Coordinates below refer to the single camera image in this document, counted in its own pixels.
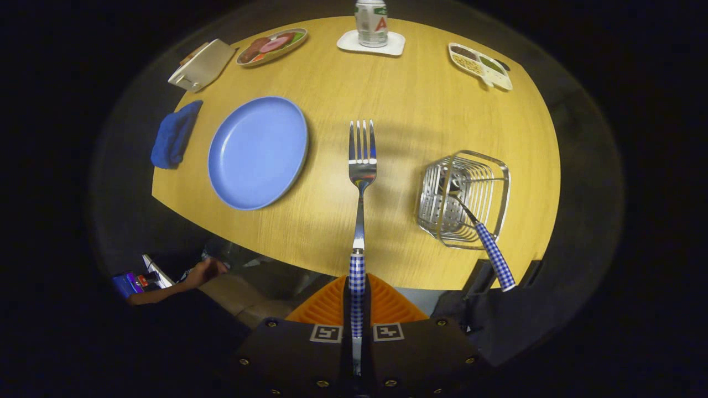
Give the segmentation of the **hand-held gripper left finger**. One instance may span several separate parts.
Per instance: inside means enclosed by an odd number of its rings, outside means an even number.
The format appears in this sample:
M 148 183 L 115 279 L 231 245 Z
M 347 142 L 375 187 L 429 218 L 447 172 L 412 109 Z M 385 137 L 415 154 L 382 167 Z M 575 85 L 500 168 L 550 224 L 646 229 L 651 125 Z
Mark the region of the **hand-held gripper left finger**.
M 351 397 L 348 278 L 314 293 L 288 319 L 267 317 L 232 356 L 239 397 Z

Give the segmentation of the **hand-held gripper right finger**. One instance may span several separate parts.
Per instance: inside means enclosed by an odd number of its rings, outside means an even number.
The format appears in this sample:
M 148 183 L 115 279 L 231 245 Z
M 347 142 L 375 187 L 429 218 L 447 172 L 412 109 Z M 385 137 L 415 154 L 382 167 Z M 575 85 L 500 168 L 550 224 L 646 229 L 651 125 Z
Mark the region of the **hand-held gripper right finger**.
M 459 397 L 492 365 L 456 320 L 425 317 L 381 278 L 367 275 L 361 391 L 367 397 Z

